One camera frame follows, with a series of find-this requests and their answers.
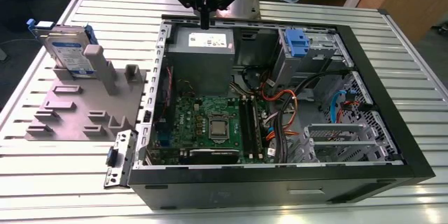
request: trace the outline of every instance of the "motherboard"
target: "motherboard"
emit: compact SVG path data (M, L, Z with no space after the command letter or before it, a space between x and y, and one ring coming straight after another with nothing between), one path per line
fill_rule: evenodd
M171 134L159 133L160 147L150 151L151 162L267 162L259 127L266 105L255 98L179 97L174 129Z

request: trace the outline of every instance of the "metal panel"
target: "metal panel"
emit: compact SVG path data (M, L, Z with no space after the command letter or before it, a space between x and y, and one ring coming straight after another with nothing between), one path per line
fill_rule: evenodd
M356 204L152 211L132 190L103 190L111 143L28 142L24 136L55 74L42 50L0 114L0 219L64 223L448 222L448 104L426 66L372 9L262 2L263 19L351 25L424 150L436 177ZM154 68L160 15L191 15L175 0L74 0L66 24L94 26L115 67Z

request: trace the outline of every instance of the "power supply label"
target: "power supply label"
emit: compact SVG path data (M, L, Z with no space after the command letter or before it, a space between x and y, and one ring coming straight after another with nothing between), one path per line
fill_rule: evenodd
M84 48L79 43L54 42L54 51L66 68L76 75L92 75L95 69L90 60L84 57Z
M191 33L188 37L190 47L227 47L226 34Z

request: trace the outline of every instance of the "blue cable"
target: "blue cable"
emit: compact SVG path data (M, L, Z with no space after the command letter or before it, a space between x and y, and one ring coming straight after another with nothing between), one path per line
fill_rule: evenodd
M331 104L330 104L330 120L332 123L336 122L336 101L338 101L338 97L340 94L347 94L346 90L340 90L336 92L336 94L334 95L334 98L331 99Z

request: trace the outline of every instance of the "green circuit board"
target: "green circuit board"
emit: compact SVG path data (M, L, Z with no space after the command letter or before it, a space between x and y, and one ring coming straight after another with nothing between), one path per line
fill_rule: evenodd
M179 98L172 147L232 148L242 151L239 101L238 98ZM218 144L208 138L208 131L210 118L220 116L230 122L230 139Z
M248 158L244 155L244 141L240 126L239 98L182 97L176 99L174 130L170 145L151 151L155 164L178 165L179 150L183 148L223 148L240 151L239 163L266 163L266 158ZM259 111L264 110L266 102L259 104ZM212 121L226 121L228 136L218 140L211 138Z

